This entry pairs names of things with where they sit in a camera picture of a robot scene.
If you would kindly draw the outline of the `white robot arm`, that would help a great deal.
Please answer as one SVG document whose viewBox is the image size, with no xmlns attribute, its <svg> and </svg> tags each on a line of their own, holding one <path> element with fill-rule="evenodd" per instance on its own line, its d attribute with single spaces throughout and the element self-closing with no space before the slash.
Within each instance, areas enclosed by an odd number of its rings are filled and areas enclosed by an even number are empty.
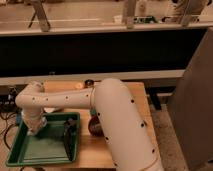
<svg viewBox="0 0 213 171">
<path fill-rule="evenodd" d="M 46 125 L 44 108 L 96 110 L 116 171 L 164 171 L 135 99 L 121 80 L 107 78 L 91 88 L 46 93 L 39 82 L 16 97 L 31 134 Z"/>
</svg>

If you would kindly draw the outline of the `white wrapped gripper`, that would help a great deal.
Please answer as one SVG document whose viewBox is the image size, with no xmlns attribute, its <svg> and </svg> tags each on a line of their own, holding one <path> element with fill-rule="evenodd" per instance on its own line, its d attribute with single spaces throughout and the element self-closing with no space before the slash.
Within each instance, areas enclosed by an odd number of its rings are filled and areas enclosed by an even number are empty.
<svg viewBox="0 0 213 171">
<path fill-rule="evenodd" d="M 47 120 L 42 114 L 30 116 L 22 113 L 21 116 L 23 122 L 28 128 L 28 134 L 37 134 L 47 124 Z"/>
</svg>

